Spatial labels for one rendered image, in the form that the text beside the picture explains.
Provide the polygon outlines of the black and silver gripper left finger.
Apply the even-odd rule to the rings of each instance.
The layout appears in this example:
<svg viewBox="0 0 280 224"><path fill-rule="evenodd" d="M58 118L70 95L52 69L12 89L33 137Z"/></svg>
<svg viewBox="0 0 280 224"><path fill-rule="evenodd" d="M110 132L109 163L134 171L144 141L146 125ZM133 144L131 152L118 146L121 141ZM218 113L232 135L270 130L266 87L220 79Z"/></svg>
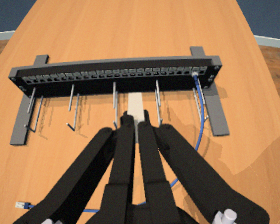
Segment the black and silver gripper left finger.
<svg viewBox="0 0 280 224"><path fill-rule="evenodd" d="M46 197L13 224L76 224L112 159L96 224L126 224L137 144L135 93L129 93L128 113L124 111L120 125L101 128Z"/></svg>

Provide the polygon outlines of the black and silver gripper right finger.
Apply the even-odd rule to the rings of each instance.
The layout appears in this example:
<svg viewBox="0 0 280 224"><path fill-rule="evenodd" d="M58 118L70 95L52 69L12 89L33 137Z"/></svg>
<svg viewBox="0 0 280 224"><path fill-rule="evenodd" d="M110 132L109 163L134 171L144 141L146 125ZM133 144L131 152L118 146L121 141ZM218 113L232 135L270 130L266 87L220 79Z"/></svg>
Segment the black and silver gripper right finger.
<svg viewBox="0 0 280 224"><path fill-rule="evenodd" d="M151 125L142 93L135 93L135 109L152 224L182 224L160 153L209 224L269 224L267 211L232 189L171 124Z"/></svg>

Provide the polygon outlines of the dark grey patch panel rack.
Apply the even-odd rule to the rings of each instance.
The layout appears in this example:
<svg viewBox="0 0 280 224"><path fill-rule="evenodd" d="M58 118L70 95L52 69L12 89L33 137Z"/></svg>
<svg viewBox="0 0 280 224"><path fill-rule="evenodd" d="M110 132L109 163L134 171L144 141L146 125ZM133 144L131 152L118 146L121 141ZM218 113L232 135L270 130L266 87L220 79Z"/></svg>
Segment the dark grey patch panel rack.
<svg viewBox="0 0 280 224"><path fill-rule="evenodd" d="M66 123L75 131L79 96L113 94L113 109L116 102L113 124L117 129L118 94L155 92L160 125L163 121L159 112L160 92L193 90L201 122L195 81L199 82L203 104L206 103L209 115L204 122L209 118L213 136L229 135L214 81L223 66L221 59L219 55L206 56L203 46L190 46L190 52L194 56L113 58L48 64L49 55L45 54L36 55L33 65L12 67L8 78L23 92L23 97L9 144L26 145L29 130L36 132L43 98L70 97L68 111L71 111L73 96L77 96L73 127ZM37 99L41 101L33 130L30 124Z"/></svg>

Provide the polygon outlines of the blue patch cord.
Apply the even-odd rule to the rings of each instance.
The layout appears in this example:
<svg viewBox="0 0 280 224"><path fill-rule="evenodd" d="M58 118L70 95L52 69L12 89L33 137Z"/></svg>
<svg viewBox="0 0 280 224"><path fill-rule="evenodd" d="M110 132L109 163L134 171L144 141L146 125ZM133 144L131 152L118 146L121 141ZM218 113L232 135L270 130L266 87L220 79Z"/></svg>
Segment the blue patch cord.
<svg viewBox="0 0 280 224"><path fill-rule="evenodd" d="M204 106L203 106L203 100L202 100L202 96L201 96L201 91L199 88L199 82L195 81L195 85L197 87L197 91L198 91L198 95L199 95L199 100L200 100L200 105L201 105L201 128L200 128L200 133L199 133L199 138L195 147L195 150L197 151L201 142L201 138L202 138L202 134L203 134L203 128L204 128ZM178 178L176 178L170 185L171 187L174 186L178 181ZM29 205L29 208L33 208L35 205ZM94 210L94 209L84 209L83 212L92 212L92 213L96 213L99 210Z"/></svg>

